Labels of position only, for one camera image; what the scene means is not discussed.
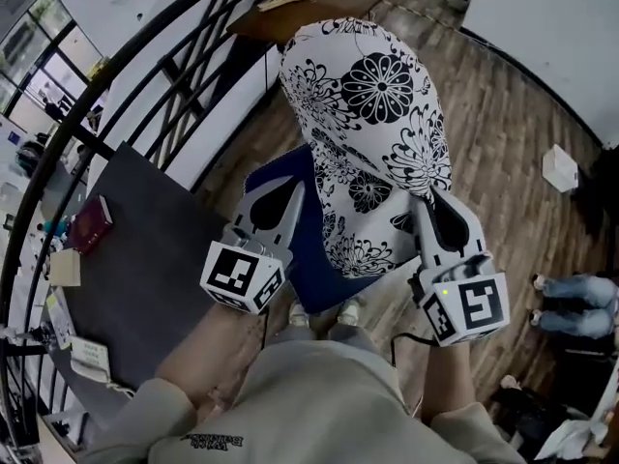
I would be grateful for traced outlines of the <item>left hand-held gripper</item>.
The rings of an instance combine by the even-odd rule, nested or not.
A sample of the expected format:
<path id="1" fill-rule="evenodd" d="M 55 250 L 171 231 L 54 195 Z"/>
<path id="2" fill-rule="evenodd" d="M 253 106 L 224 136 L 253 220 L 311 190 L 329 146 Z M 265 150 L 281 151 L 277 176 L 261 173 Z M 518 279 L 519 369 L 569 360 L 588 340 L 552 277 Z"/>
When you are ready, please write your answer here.
<path id="1" fill-rule="evenodd" d="M 272 180 L 246 193 L 220 240 L 210 244 L 200 286 L 219 304 L 262 313 L 285 283 L 305 184 Z"/>

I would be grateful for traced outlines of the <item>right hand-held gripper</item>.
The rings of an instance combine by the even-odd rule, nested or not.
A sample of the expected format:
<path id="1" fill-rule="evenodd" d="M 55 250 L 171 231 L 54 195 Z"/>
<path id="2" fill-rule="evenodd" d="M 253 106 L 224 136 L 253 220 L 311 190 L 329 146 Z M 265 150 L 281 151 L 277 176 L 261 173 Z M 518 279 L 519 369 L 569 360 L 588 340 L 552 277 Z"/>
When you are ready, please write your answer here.
<path id="1" fill-rule="evenodd" d="M 421 266 L 414 299 L 431 327 L 429 345 L 479 339 L 510 323 L 506 276 L 495 269 L 477 216 L 441 188 L 413 199 Z"/>

